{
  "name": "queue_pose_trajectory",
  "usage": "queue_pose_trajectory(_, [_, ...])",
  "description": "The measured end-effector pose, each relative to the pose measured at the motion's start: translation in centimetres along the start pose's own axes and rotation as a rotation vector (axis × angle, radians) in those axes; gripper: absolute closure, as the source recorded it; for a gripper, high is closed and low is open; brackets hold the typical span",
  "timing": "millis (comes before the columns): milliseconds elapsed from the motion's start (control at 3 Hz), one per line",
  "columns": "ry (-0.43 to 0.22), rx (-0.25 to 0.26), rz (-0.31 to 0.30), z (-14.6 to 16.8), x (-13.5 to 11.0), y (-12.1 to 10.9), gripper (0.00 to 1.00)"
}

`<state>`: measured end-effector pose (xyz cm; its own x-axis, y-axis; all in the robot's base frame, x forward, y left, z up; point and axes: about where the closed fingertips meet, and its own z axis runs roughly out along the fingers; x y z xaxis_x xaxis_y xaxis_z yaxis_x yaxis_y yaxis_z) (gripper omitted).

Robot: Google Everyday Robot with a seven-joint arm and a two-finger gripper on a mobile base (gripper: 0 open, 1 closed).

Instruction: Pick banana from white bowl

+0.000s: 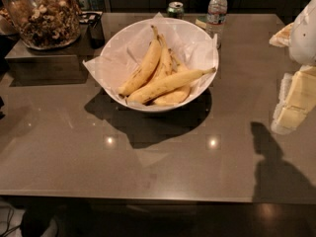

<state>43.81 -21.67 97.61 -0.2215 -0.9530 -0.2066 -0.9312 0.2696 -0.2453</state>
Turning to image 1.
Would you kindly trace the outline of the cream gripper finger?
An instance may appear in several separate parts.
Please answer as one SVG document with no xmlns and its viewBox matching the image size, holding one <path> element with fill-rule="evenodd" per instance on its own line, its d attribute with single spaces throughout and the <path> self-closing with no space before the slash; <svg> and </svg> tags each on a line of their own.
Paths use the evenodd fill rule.
<svg viewBox="0 0 316 237">
<path fill-rule="evenodd" d="M 290 23 L 274 34 L 270 40 L 269 44 L 277 47 L 286 47 L 289 45 L 290 32 L 293 23 Z"/>
<path fill-rule="evenodd" d="M 281 135 L 295 131 L 316 107 L 316 67 L 302 66 L 281 79 L 271 129 Z"/>
</svg>

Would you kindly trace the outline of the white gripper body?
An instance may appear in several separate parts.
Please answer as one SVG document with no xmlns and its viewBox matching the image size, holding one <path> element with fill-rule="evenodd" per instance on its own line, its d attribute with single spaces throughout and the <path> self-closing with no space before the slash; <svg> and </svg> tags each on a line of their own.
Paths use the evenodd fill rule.
<svg viewBox="0 0 316 237">
<path fill-rule="evenodd" d="M 316 0 L 311 0 L 293 22 L 289 55 L 299 64 L 316 64 Z"/>
</svg>

